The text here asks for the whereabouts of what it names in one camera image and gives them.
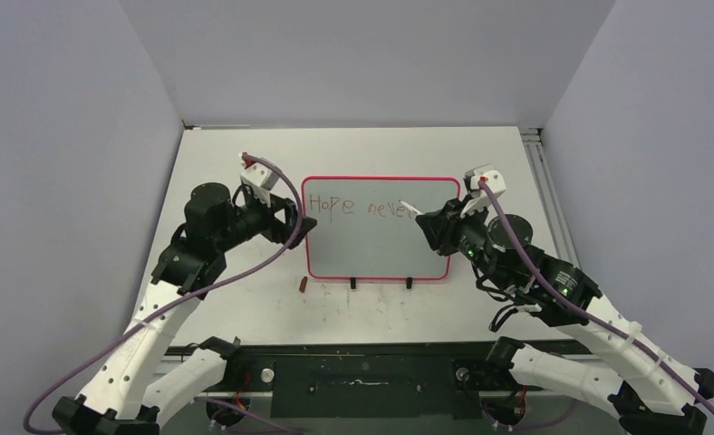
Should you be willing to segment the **white whiteboard marker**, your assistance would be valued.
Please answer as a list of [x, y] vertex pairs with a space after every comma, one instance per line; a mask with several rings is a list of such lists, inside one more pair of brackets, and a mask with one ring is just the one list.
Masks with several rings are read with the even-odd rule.
[[414, 217], [416, 217], [416, 216], [422, 214], [422, 212], [421, 212], [420, 210], [418, 210], [417, 208], [415, 208], [415, 207], [412, 206], [410, 203], [408, 203], [408, 202], [406, 202], [406, 201], [404, 201], [404, 200], [401, 200], [401, 201], [400, 201], [400, 204], [407, 210], [407, 212], [409, 213], [409, 215], [410, 215], [412, 218], [414, 218]]

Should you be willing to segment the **pink framed whiteboard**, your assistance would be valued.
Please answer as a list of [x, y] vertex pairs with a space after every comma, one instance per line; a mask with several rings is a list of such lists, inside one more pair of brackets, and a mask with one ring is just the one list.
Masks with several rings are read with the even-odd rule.
[[318, 221], [306, 237], [310, 276], [318, 279], [439, 281], [450, 261], [432, 251], [401, 200], [421, 212], [461, 192], [452, 177], [310, 176], [304, 212]]

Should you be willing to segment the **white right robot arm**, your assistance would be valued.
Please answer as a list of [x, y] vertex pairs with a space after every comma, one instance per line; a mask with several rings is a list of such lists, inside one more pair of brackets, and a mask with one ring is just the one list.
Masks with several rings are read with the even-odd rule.
[[526, 219], [504, 212], [489, 218], [488, 211], [488, 204], [468, 196], [415, 212], [413, 219], [435, 253], [465, 257], [477, 288], [505, 304], [490, 324], [492, 332], [523, 312], [601, 361], [594, 367], [502, 336], [487, 356], [488, 381], [498, 388], [535, 386], [584, 402], [629, 434], [701, 434], [714, 397], [714, 372], [689, 367], [648, 339], [581, 269], [534, 246]]

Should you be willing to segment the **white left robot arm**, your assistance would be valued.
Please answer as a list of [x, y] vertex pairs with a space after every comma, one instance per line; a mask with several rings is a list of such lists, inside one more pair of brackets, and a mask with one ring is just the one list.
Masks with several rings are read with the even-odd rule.
[[271, 181], [244, 179], [237, 205], [228, 187], [203, 183], [192, 190], [185, 220], [155, 265], [138, 309], [115, 343], [96, 356], [99, 371], [75, 396], [62, 397], [52, 417], [62, 434], [158, 434], [205, 389], [228, 391], [242, 381], [232, 355], [239, 341], [208, 337], [177, 368], [154, 376], [176, 333], [207, 294], [228, 279], [226, 254], [257, 236], [280, 245], [272, 257], [299, 245], [316, 225], [298, 192], [272, 193]]

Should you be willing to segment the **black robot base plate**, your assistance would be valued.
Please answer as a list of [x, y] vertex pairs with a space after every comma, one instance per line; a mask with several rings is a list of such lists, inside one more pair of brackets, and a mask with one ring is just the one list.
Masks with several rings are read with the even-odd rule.
[[476, 419], [477, 396], [518, 399], [489, 342], [247, 345], [210, 393], [270, 396], [274, 418]]

